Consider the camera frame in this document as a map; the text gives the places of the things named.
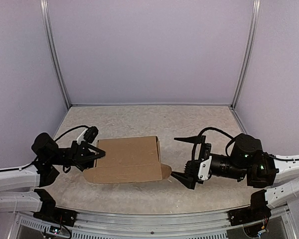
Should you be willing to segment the brown cardboard box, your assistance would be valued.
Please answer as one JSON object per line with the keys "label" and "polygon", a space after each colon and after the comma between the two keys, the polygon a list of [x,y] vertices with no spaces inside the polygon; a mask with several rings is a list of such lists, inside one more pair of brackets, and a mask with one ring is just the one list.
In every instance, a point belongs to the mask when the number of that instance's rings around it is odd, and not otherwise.
{"label": "brown cardboard box", "polygon": [[123,184],[161,181],[172,169],[160,161],[157,136],[100,139],[97,147],[106,155],[95,160],[94,167],[83,171],[94,184]]}

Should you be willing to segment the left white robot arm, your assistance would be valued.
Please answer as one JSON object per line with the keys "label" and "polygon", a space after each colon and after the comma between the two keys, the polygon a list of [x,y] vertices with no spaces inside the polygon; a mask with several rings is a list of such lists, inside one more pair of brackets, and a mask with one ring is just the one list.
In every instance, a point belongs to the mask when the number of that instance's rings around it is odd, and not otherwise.
{"label": "left white robot arm", "polygon": [[36,158],[28,165],[0,169],[0,213],[30,211],[53,222],[60,216],[55,200],[44,189],[53,184],[60,172],[72,167],[81,172],[94,166],[95,160],[106,155],[92,145],[98,135],[96,127],[85,129],[68,148],[61,148],[46,132],[39,134],[31,149]]}

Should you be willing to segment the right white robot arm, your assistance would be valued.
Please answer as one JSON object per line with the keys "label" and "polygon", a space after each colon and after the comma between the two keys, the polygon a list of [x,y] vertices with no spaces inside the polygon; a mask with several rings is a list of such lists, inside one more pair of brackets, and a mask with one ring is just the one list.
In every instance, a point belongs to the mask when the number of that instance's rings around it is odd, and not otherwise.
{"label": "right white robot arm", "polygon": [[223,177],[259,188],[251,198],[259,196],[252,205],[245,209],[245,217],[255,221],[264,211],[265,205],[273,209],[299,195],[299,155],[274,155],[263,151],[262,143],[250,135],[241,133],[229,136],[227,147],[231,152],[224,155],[211,153],[211,144],[202,134],[191,137],[177,137],[176,141],[191,143],[192,156],[183,172],[171,173],[188,189],[195,189],[196,184],[203,184],[212,176]]}

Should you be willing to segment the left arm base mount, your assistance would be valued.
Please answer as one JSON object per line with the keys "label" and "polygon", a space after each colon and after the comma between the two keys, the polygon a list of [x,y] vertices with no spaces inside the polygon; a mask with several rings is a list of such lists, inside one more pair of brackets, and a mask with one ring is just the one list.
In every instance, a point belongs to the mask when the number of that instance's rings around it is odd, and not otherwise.
{"label": "left arm base mount", "polygon": [[77,211],[56,207],[51,212],[34,212],[33,216],[46,222],[73,227],[77,214]]}

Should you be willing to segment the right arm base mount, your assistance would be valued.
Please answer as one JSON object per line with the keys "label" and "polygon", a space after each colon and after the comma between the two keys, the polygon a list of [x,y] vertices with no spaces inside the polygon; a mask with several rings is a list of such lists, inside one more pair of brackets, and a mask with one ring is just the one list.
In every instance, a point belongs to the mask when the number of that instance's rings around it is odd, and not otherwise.
{"label": "right arm base mount", "polygon": [[271,209],[267,206],[265,193],[267,190],[262,189],[251,195],[249,206],[228,211],[228,217],[231,226],[247,224],[259,220],[268,219]]}

